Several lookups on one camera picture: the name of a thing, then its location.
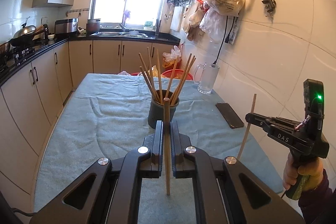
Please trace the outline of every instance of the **glass pitcher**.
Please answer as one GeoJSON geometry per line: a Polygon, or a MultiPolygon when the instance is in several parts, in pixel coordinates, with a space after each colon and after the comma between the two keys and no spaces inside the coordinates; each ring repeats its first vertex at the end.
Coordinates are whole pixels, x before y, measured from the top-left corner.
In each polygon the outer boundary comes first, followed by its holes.
{"type": "Polygon", "coordinates": [[[205,63],[204,65],[198,64],[195,69],[194,76],[196,76],[196,72],[200,68],[203,68],[201,78],[199,81],[194,80],[194,83],[198,84],[197,90],[200,93],[210,94],[213,89],[213,85],[215,84],[219,72],[219,67],[212,63],[211,64],[205,63]]]}

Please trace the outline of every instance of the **black phone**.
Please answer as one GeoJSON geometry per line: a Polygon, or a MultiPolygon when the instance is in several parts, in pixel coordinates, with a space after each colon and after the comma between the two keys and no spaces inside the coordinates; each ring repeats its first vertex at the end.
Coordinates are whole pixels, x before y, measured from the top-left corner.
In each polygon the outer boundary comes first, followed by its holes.
{"type": "Polygon", "coordinates": [[[243,121],[239,118],[229,103],[217,103],[216,107],[231,128],[244,127],[243,121]]]}

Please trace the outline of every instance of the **triangular cutout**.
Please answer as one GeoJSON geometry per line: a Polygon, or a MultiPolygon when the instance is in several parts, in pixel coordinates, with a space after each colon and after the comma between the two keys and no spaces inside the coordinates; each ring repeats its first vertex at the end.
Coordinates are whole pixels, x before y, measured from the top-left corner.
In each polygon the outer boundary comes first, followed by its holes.
{"type": "Polygon", "coordinates": [[[96,175],[89,175],[76,189],[64,198],[64,203],[82,210],[95,179],[96,175]]]}
{"type": "Polygon", "coordinates": [[[247,175],[240,173],[239,178],[253,209],[258,209],[271,202],[271,197],[247,175]]]}

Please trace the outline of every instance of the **person's hand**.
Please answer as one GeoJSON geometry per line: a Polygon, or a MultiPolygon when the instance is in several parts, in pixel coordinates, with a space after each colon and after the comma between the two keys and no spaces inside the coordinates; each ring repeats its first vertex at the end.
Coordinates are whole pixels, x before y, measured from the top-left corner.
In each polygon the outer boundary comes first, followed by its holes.
{"type": "Polygon", "coordinates": [[[308,164],[301,165],[299,168],[293,167],[293,156],[291,153],[288,154],[288,159],[286,162],[286,167],[283,171],[283,187],[286,190],[289,190],[291,185],[296,183],[296,178],[298,175],[310,175],[309,179],[307,180],[303,191],[313,190],[323,180],[323,163],[320,158],[317,158],[315,161],[312,161],[308,164]]]}

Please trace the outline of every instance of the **dark gray cup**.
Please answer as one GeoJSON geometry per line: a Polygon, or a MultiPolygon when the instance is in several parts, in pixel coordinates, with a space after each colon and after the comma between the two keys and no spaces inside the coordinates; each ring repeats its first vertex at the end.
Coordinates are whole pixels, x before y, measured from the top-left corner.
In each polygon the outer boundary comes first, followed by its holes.
{"type": "MultiPolygon", "coordinates": [[[[167,90],[162,90],[163,96],[166,95],[167,90]]],[[[173,95],[173,93],[170,91],[168,94],[168,98],[170,98],[173,95]]],[[[173,119],[176,107],[179,105],[180,99],[177,99],[177,102],[175,105],[170,107],[170,121],[173,119]]],[[[152,96],[151,101],[151,107],[149,108],[149,114],[148,114],[148,124],[151,128],[156,128],[156,122],[157,121],[163,121],[163,105],[156,102],[152,96]]]]}

